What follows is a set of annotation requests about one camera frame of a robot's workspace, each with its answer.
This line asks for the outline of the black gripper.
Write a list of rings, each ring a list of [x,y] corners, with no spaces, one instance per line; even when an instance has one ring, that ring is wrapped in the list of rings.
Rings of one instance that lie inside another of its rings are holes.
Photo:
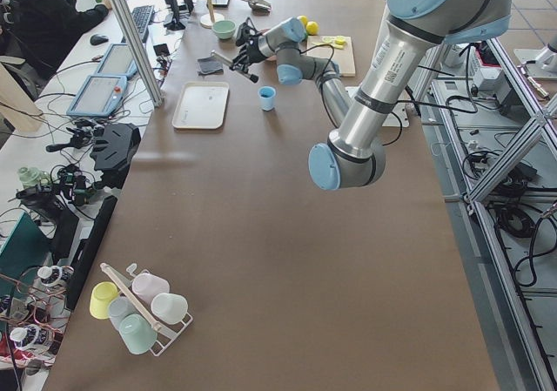
[[[252,64],[266,60],[266,56],[259,48],[259,39],[263,36],[261,31],[253,25],[252,20],[245,20],[238,26],[235,45],[242,46],[238,54],[232,59],[230,69],[238,72],[248,72]]]

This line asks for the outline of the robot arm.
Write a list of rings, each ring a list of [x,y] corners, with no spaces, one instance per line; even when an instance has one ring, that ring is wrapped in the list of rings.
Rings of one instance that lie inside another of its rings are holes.
[[[386,5],[386,38],[353,96],[332,60],[300,50],[305,32],[295,17],[265,32],[243,23],[236,42],[240,51],[227,61],[230,70],[255,81],[250,66],[275,57],[281,84],[315,82],[335,124],[326,142],[316,144],[308,157],[312,181],[323,190],[366,186],[380,178],[386,159],[379,130],[426,52],[440,44],[502,35],[512,0],[386,0]]]

